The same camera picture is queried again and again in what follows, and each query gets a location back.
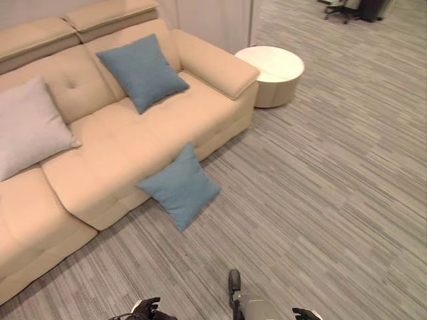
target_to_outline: white side table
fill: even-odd
[[[276,47],[255,46],[240,50],[236,57],[257,67],[260,89],[255,106],[278,107],[290,102],[296,85],[304,72],[304,62],[292,52]]]

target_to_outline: sofa seat cushion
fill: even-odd
[[[1,182],[0,304],[96,233],[64,210],[40,166]]]
[[[248,125],[253,101],[232,101],[185,71],[179,76],[189,89],[152,105],[142,115],[125,98],[70,124],[82,146],[41,164],[69,212],[97,229],[109,227],[148,198],[134,185],[171,163],[187,142],[194,144],[201,159],[208,149],[199,153],[198,146],[243,114]],[[141,202],[123,202],[130,195]]]

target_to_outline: gray pillow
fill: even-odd
[[[0,181],[80,145],[64,124],[40,76],[0,93]]]

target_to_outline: floor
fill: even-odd
[[[298,54],[295,100],[203,162],[220,195],[179,233],[149,200],[0,307],[0,319],[98,319],[140,298],[231,319],[228,270],[293,319],[427,317],[425,0],[377,23],[264,0],[259,45]]]

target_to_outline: sofa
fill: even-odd
[[[181,30],[152,0],[105,0],[0,31],[0,94],[42,76],[81,146],[0,182],[0,304],[149,195],[135,183],[192,142],[205,159],[251,122],[258,70]],[[189,89],[141,115],[96,53],[154,33]]]

